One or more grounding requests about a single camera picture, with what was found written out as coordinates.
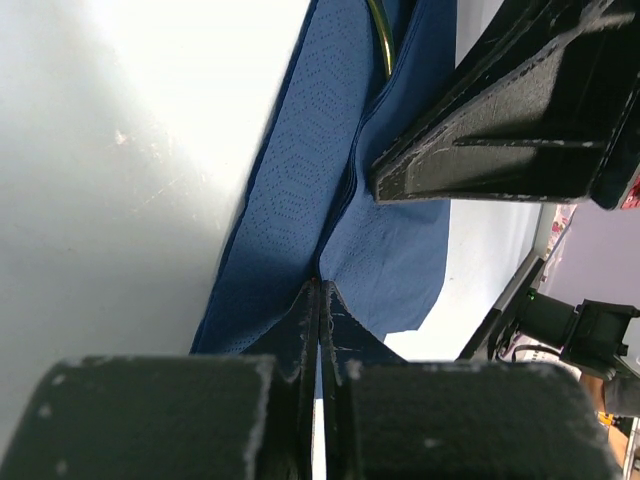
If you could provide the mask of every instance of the black mount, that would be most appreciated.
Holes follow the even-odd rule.
[[[522,333],[555,349],[560,360],[591,376],[604,380],[615,375],[640,377],[623,358],[630,347],[624,343],[625,333],[630,322],[640,317],[640,310],[592,300],[576,307],[550,298],[532,286],[544,267],[542,259],[524,262],[521,269],[527,265],[501,295],[505,301],[499,299],[487,313],[459,359],[502,360],[516,335]]]
[[[626,200],[640,173],[640,2],[506,0],[379,158],[378,203]]]

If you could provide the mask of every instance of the black cable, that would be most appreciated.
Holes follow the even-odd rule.
[[[555,355],[556,357],[560,358],[560,352],[554,350],[551,347],[545,347],[544,345],[518,345],[513,349],[513,353],[511,354],[511,361],[516,361],[516,353],[531,350],[536,352],[550,353],[551,355]]]

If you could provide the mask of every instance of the blue paper towel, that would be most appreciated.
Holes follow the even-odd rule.
[[[376,206],[365,175],[452,71],[455,3],[386,2],[401,52],[380,91],[366,1],[311,2],[192,352],[244,350],[314,275],[379,337],[420,325],[442,286],[448,203]]]

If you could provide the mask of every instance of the black plastic bracket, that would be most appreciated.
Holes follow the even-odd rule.
[[[378,203],[617,208],[640,172],[640,2],[506,0],[441,99],[373,165]]]

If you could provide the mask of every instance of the dotted pattern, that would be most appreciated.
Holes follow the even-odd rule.
[[[396,27],[400,3],[389,2]],[[320,274],[376,336],[417,328],[442,287],[449,203],[378,207],[365,173],[453,70],[456,2],[418,2],[394,77],[373,102],[382,67],[366,1],[310,8],[194,353],[239,353],[284,316],[315,274],[332,208],[346,210],[328,232]],[[355,182],[345,187],[347,163]]]
[[[351,152],[355,193],[321,256],[322,277],[335,281],[354,317],[379,338],[417,329],[444,281],[449,202],[376,205],[366,174],[453,71],[455,8],[455,2],[428,1],[416,7],[405,37],[408,48],[365,113]]]
[[[312,276],[374,75],[377,37],[364,0],[319,0],[310,8],[194,352],[244,350],[282,318]]]

